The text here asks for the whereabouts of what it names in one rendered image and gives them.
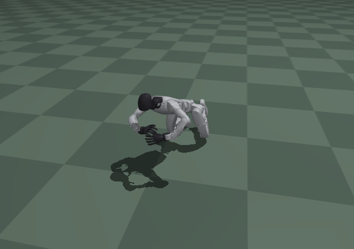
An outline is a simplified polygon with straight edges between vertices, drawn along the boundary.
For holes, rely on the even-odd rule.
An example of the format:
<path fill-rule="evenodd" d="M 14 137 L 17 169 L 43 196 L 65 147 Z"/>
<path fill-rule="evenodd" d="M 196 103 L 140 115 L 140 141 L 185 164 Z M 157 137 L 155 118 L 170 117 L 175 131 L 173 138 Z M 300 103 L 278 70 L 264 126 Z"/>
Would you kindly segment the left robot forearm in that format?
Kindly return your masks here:
<path fill-rule="evenodd" d="M 182 118 L 179 122 L 179 124 L 177 125 L 176 129 L 174 129 L 174 131 L 170 134 L 165 135 L 165 140 L 176 140 L 178 136 L 180 136 L 184 131 L 184 127 L 187 123 L 187 119 L 186 118 Z"/>

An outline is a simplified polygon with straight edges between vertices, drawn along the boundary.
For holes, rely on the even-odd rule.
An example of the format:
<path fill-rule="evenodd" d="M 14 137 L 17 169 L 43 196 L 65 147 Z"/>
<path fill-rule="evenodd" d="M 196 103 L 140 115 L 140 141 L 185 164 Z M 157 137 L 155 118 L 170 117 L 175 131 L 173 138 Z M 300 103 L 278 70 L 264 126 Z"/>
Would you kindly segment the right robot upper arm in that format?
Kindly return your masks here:
<path fill-rule="evenodd" d="M 149 110 L 150 110 L 150 109 L 149 109 Z M 145 111 L 141 111 L 141 110 L 139 110 L 139 108 L 137 108 L 131 116 L 134 116 L 134 119 L 135 119 L 136 121 L 138 121 L 137 118 L 138 118 L 139 116 L 141 116 L 143 113 L 145 113 Z"/>

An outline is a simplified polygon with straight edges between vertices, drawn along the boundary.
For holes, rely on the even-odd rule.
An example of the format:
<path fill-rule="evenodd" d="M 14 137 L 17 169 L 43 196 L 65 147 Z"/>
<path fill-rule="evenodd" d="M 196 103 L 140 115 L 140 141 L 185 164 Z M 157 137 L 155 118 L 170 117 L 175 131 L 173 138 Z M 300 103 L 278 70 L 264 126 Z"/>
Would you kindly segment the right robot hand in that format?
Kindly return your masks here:
<path fill-rule="evenodd" d="M 151 125 L 148 125 L 148 126 L 146 126 L 146 127 L 141 127 L 141 128 L 140 128 L 140 131 L 138 131 L 138 133 L 139 133 L 139 134 L 147 134 L 147 135 L 149 135 L 150 137 L 152 137 L 149 133 L 151 133 L 152 135 L 154 135 L 153 132 L 156 133 L 156 131 L 153 130 L 153 129 L 158 130 L 157 128 L 155 128 L 155 126 L 156 126 L 156 125 L 151 124 Z M 153 129 L 152 129 L 152 128 L 153 128 Z M 153 131 L 153 132 L 151 132 L 151 131 Z M 149 132 L 149 133 L 148 133 L 148 132 Z"/>

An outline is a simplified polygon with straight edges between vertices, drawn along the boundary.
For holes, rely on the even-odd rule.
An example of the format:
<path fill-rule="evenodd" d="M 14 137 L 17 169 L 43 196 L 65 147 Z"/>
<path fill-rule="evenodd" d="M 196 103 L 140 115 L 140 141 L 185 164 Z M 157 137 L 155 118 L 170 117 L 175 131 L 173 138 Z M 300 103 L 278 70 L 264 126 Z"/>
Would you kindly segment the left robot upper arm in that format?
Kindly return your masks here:
<path fill-rule="evenodd" d="M 189 127 L 191 125 L 190 118 L 187 116 L 187 114 L 180 108 L 179 104 L 173 100 L 167 101 L 167 108 L 169 112 L 173 112 L 177 117 L 179 118 L 186 118 L 187 123 L 185 127 Z"/>

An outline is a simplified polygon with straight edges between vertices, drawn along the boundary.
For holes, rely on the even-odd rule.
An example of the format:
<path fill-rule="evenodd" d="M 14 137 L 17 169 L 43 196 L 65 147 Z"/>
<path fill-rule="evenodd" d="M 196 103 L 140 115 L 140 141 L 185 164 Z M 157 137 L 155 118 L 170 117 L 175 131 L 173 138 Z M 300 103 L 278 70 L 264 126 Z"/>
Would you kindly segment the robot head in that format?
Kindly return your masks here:
<path fill-rule="evenodd" d="M 138 99 L 138 108 L 141 111 L 147 111 L 149 109 L 154 110 L 155 108 L 159 108 L 157 106 L 159 103 L 163 102 L 163 97 L 154 97 L 152 99 L 150 94 L 141 94 Z"/>

